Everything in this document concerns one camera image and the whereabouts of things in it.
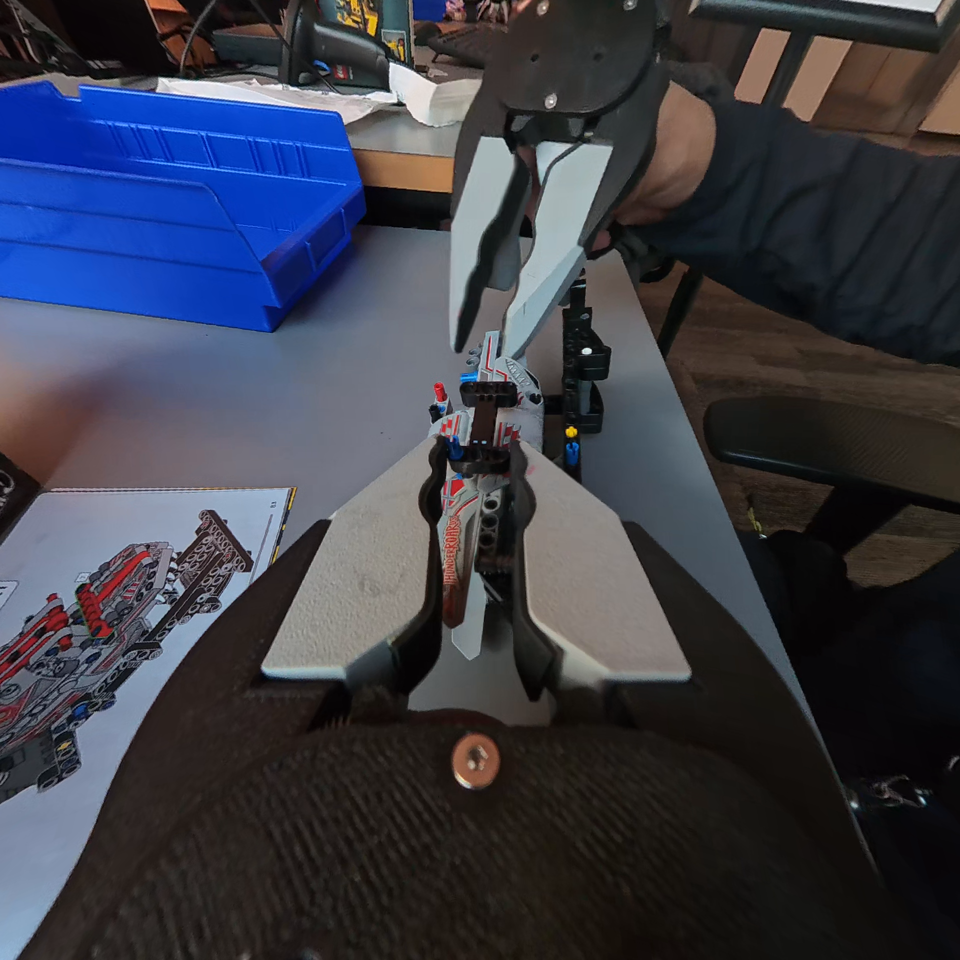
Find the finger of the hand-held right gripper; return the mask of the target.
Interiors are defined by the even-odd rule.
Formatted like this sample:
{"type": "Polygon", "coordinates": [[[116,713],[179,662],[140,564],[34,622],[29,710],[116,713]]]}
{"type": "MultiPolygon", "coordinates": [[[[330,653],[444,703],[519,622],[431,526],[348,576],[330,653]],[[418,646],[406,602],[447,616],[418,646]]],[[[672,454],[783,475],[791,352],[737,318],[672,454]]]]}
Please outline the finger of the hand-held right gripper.
{"type": "Polygon", "coordinates": [[[503,354],[525,354],[535,334],[529,278],[533,250],[522,255],[521,226],[535,211],[535,150],[481,136],[465,167],[453,211],[448,318],[460,354],[474,330],[486,290],[512,291],[501,321],[503,354]]]}
{"type": "Polygon", "coordinates": [[[535,147],[539,194],[533,245],[503,318],[501,354],[522,357],[586,262],[583,230],[613,148],[545,141],[535,147]]]}

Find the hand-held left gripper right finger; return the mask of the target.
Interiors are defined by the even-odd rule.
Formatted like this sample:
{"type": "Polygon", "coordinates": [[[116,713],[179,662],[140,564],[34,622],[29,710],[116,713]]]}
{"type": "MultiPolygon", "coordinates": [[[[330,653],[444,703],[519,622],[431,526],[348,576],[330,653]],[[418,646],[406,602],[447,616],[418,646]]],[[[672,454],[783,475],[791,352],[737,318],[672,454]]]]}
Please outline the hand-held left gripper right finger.
{"type": "Polygon", "coordinates": [[[619,516],[524,440],[511,445],[511,495],[513,656],[528,697],[689,682],[619,516]]]}

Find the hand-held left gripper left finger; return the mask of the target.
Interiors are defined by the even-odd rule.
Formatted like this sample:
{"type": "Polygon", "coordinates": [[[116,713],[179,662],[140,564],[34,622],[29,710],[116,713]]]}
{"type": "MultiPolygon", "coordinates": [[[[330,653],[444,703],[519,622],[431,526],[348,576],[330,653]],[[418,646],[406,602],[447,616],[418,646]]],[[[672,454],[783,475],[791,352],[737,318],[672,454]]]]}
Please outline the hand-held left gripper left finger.
{"type": "Polygon", "coordinates": [[[442,646],[445,442],[426,438],[337,510],[261,664],[280,681],[407,695],[442,646]]]}

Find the grey red lego truck model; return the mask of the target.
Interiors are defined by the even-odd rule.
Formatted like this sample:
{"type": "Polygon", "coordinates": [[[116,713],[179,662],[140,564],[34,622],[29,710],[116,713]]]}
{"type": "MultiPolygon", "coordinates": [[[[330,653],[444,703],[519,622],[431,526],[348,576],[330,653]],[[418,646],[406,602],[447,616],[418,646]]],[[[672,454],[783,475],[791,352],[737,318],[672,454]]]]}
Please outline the grey red lego truck model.
{"type": "MultiPolygon", "coordinates": [[[[516,406],[497,416],[495,443],[509,447],[530,444],[577,481],[582,478],[585,435],[597,434],[604,422],[604,403],[597,382],[610,372],[611,349],[594,331],[587,304],[586,271],[581,270],[561,305],[561,364],[558,391],[544,393],[541,382],[523,358],[501,353],[501,334],[485,334],[465,359],[464,381],[514,383],[516,406]]],[[[473,413],[442,381],[433,387],[429,406],[430,436],[466,441],[473,413]]],[[[450,642],[467,659],[482,650],[486,608],[504,604],[512,594],[514,563],[513,496],[505,475],[465,477],[448,465],[441,489],[438,544],[442,579],[442,623],[450,642]]]]}

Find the person's right forearm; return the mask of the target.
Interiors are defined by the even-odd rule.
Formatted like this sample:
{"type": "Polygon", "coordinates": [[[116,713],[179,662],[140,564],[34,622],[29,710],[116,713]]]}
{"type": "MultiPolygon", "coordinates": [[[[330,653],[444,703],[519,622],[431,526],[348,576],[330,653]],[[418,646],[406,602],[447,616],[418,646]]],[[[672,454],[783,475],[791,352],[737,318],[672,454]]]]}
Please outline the person's right forearm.
{"type": "Polygon", "coordinates": [[[749,302],[923,364],[959,366],[959,158],[712,105],[697,191],[639,238],[749,302]]]}

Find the lego instruction booklet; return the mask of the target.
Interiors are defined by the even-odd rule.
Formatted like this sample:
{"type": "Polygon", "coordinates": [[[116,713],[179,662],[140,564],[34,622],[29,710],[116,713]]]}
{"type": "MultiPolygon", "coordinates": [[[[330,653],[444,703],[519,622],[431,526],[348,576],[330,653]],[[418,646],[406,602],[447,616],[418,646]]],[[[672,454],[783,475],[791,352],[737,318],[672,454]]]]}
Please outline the lego instruction booklet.
{"type": "Polygon", "coordinates": [[[2,541],[2,958],[64,889],[164,685],[277,558],[296,491],[54,489],[2,541]]]}

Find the black printed lego box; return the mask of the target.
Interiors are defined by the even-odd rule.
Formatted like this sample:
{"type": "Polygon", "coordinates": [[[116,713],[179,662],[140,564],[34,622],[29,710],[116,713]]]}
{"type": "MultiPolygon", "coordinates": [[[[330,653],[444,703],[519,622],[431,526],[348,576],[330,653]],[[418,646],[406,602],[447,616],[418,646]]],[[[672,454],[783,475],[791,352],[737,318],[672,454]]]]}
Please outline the black printed lego box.
{"type": "Polygon", "coordinates": [[[42,493],[42,485],[14,461],[1,454],[1,542],[42,493]]]}

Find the person's right hand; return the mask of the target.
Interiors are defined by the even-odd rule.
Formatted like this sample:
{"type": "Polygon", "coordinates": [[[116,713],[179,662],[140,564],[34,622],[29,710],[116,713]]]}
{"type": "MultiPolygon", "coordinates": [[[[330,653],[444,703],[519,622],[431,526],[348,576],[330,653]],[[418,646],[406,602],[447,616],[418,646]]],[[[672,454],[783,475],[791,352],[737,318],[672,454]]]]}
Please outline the person's right hand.
{"type": "Polygon", "coordinates": [[[670,81],[657,114],[652,158],[610,213],[608,226],[647,234],[654,224],[683,206],[709,171],[716,139],[712,105],[670,81]]]}

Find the grey desk with wooden edge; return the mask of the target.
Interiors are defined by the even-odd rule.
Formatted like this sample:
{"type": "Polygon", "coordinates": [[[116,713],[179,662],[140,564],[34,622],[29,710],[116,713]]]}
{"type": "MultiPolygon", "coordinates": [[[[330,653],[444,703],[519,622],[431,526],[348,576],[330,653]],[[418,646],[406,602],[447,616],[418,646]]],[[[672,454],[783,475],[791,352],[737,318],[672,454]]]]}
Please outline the grey desk with wooden edge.
{"type": "Polygon", "coordinates": [[[365,186],[450,194],[453,157],[460,124],[427,126],[407,106],[386,102],[378,93],[332,93],[283,87],[257,73],[222,78],[175,79],[155,76],[95,78],[90,70],[78,76],[60,70],[23,78],[2,77],[2,88],[49,82],[62,95],[77,97],[81,87],[105,87],[174,93],[194,98],[276,104],[299,110],[341,114],[365,186]]]}

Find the black keyboard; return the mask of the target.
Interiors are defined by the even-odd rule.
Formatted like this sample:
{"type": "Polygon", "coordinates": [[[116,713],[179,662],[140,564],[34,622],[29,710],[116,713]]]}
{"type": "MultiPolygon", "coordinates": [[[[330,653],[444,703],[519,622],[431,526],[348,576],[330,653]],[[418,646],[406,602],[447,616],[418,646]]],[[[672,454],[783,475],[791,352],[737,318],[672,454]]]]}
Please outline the black keyboard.
{"type": "Polygon", "coordinates": [[[431,35],[426,46],[435,57],[447,57],[461,66],[485,69],[507,37],[505,25],[492,22],[463,23],[456,30],[431,35]]]}

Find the black barcode scanner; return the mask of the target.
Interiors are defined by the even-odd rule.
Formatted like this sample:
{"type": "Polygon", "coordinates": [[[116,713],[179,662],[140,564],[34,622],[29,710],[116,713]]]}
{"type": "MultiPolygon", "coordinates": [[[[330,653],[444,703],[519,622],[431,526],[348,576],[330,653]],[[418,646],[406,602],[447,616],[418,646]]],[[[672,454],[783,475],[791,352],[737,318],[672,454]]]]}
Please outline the black barcode scanner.
{"type": "Polygon", "coordinates": [[[302,76],[313,79],[334,68],[359,72],[362,87],[390,89],[390,64],[395,60],[381,40],[363,30],[325,19],[316,2],[291,1],[285,12],[279,82],[301,87],[302,76]]]}

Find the grey table with black leg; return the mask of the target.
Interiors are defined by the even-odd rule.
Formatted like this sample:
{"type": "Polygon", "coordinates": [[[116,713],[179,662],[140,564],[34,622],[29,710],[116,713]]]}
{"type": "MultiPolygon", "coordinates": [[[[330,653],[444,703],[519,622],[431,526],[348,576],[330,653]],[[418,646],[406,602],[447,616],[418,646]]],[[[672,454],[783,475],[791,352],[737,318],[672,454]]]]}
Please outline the grey table with black leg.
{"type": "Polygon", "coordinates": [[[938,53],[958,21],[957,1],[691,1],[692,18],[788,34],[762,102],[782,106],[815,38],[938,53]]]}

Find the cardboard box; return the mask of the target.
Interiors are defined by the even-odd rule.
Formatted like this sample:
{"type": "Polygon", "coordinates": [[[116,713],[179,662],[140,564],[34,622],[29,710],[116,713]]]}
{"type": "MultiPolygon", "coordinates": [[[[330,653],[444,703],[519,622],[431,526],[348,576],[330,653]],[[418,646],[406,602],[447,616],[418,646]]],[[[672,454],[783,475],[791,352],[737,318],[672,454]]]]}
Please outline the cardboard box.
{"type": "Polygon", "coordinates": [[[959,37],[935,54],[815,37],[784,104],[823,129],[958,134],[959,37]]]}

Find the blue plastic bin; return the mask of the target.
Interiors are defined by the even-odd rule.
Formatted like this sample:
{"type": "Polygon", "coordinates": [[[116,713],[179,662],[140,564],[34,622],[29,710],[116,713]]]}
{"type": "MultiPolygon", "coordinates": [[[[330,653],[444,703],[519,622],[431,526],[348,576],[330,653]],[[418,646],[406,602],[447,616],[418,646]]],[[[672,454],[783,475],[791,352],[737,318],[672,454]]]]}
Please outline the blue plastic bin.
{"type": "Polygon", "coordinates": [[[1,101],[5,298],[271,332],[366,212],[336,112],[48,80],[1,101]]]}

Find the orange brown object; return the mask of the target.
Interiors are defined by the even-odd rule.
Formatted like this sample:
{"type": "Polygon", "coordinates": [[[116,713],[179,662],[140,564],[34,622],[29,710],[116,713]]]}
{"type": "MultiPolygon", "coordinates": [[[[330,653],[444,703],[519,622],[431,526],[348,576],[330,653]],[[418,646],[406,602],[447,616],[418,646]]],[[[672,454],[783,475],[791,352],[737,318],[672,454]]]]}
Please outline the orange brown object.
{"type": "Polygon", "coordinates": [[[171,64],[172,76],[198,77],[218,63],[207,27],[201,27],[190,44],[195,16],[205,2],[144,1],[153,30],[171,64]]]}

